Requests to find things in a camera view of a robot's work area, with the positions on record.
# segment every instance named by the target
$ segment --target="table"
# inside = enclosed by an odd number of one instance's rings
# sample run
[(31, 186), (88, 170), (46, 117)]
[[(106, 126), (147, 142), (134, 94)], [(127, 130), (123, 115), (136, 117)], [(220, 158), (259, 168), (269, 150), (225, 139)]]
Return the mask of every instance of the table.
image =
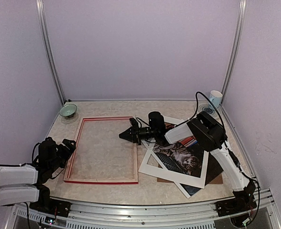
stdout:
[[(193, 101), (103, 101), (103, 102), (73, 102), (77, 105), (77, 114), (71, 120), (58, 116), (48, 136), (57, 144), (64, 138), (74, 139), (79, 121), (82, 117), (136, 115), (148, 120), (148, 113), (159, 111), (164, 116), (187, 119), (195, 111)], [(225, 119), (224, 124), (231, 147), (239, 158), (241, 166), (249, 174), (243, 155), (234, 139)], [(144, 146), (138, 146), (138, 164), (145, 155)], [(49, 180), (45, 185), (50, 189), (51, 196), (79, 201), (125, 204), (125, 205), (158, 205), (178, 204), (213, 200), (231, 197), (232, 188), (224, 172), (223, 184), (208, 184), (205, 189), (187, 199), (173, 183), (157, 182), (156, 177), (139, 173), (137, 185), (84, 185), (63, 182), (63, 174), (55, 180)]]

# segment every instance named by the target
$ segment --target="mug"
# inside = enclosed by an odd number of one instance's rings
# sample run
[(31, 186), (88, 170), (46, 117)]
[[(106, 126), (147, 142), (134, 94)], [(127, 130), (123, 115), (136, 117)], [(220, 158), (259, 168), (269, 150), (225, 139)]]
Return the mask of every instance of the mug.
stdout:
[(212, 102), (212, 104), (218, 108), (220, 106), (221, 100), (222, 100), (222, 93), (218, 91), (211, 91), (211, 94), (209, 96), (209, 100)]

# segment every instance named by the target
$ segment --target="purple wall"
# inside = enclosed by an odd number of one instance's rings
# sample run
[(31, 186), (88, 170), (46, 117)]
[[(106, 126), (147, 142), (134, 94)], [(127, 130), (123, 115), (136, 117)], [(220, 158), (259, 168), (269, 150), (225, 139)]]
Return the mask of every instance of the purple wall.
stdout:
[(66, 97), (192, 99), (221, 90), (239, 0), (49, 0)]
[(59, 107), (36, 2), (0, 1), (0, 163), (30, 162)]
[(224, 107), (281, 214), (281, 1), (248, 1)]

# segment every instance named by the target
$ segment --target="bowl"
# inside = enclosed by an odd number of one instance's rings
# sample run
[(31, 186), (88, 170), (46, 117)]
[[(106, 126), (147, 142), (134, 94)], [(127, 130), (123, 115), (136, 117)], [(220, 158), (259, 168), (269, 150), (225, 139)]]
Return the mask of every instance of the bowl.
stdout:
[(60, 109), (59, 114), (65, 118), (72, 118), (74, 117), (76, 111), (77, 106), (75, 104), (67, 104)]

